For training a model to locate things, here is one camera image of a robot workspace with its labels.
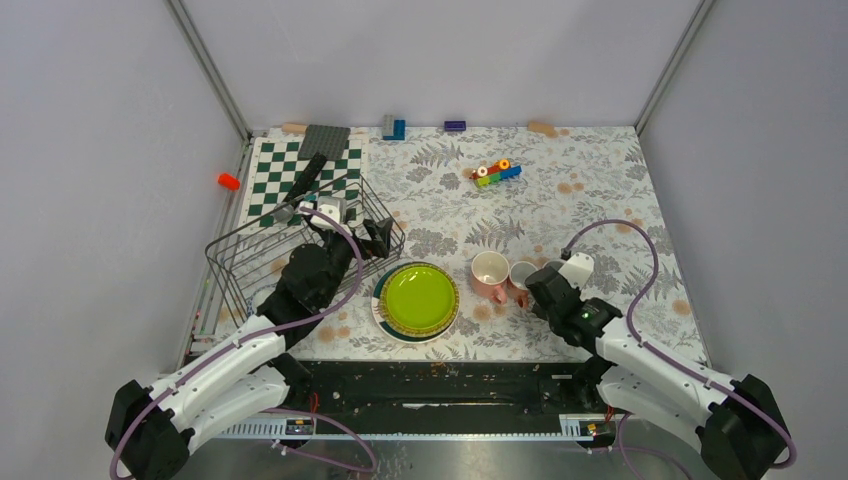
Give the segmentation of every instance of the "cup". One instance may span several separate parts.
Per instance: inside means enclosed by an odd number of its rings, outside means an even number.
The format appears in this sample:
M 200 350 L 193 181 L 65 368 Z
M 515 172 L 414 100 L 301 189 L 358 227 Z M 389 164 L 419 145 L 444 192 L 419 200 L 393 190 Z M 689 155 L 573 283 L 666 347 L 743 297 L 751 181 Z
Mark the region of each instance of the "cup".
M 481 297 L 503 305 L 507 302 L 509 260 L 498 252 L 478 253 L 471 261 L 471 287 Z
M 512 268 L 509 269 L 509 281 L 507 283 L 507 294 L 510 298 L 515 299 L 518 306 L 521 308 L 527 307 L 530 304 L 530 292 L 527 290 L 527 277 L 538 270 L 536 265 L 530 262 L 515 262 Z

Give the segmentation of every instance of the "green and white checkered board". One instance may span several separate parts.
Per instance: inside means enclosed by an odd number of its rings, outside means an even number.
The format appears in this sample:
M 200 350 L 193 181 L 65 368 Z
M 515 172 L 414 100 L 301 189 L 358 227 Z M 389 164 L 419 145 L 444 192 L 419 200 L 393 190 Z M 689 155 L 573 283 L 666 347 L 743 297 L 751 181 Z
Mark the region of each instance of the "green and white checkered board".
M 294 182 L 300 178 L 309 164 L 309 160 L 297 158 L 297 151 L 302 141 L 302 135 L 258 137 L 254 140 L 239 227 L 273 210 L 283 201 Z M 344 197 L 348 201 L 357 199 L 361 191 L 360 179 L 367 165 L 367 147 L 367 135 L 351 135 L 341 160 L 328 161 L 318 180 L 312 184 L 312 189 L 332 182 L 332 187 L 327 187 L 319 193 L 321 196 Z M 348 175 L 347 178 L 339 179 L 344 175 Z M 362 215 L 360 202 L 356 207 L 356 218 L 363 218 Z M 289 225 L 296 224 L 300 224 L 300 216 L 295 216 L 289 222 Z M 272 225 L 274 225 L 274 219 L 269 215 L 242 230 L 241 233 L 249 235 Z

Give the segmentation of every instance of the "purple lego brick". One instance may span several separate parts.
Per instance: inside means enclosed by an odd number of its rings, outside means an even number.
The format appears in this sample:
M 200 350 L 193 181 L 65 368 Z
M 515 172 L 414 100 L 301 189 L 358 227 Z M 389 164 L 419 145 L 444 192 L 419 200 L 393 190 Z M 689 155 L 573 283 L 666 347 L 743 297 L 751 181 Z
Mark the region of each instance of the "purple lego brick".
M 456 121 L 445 122 L 445 131 L 446 132 L 464 132 L 465 131 L 465 120 L 456 120 Z

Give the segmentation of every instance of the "green plate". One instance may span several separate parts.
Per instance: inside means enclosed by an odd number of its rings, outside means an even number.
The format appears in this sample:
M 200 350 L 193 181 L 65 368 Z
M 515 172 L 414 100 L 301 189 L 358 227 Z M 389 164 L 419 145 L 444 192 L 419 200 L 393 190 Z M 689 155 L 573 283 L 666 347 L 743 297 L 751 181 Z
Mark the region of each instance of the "green plate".
M 443 329 L 456 317 L 459 291 L 442 269 L 429 263 L 399 268 L 380 292 L 380 311 L 389 325 L 411 337 Z

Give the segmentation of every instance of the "wooden block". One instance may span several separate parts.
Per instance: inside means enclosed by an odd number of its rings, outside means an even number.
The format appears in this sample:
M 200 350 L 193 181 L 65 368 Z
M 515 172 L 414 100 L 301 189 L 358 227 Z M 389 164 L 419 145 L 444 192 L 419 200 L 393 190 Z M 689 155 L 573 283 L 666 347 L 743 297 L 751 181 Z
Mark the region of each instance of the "wooden block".
M 298 135 L 306 135 L 306 125 L 300 125 L 297 123 L 284 123 L 282 128 L 283 132 L 285 133 L 296 133 Z
M 554 126 L 548 125 L 547 123 L 530 122 L 527 124 L 527 130 L 530 132 L 543 133 L 549 138 L 556 138 L 559 136 L 559 134 L 556 133 Z

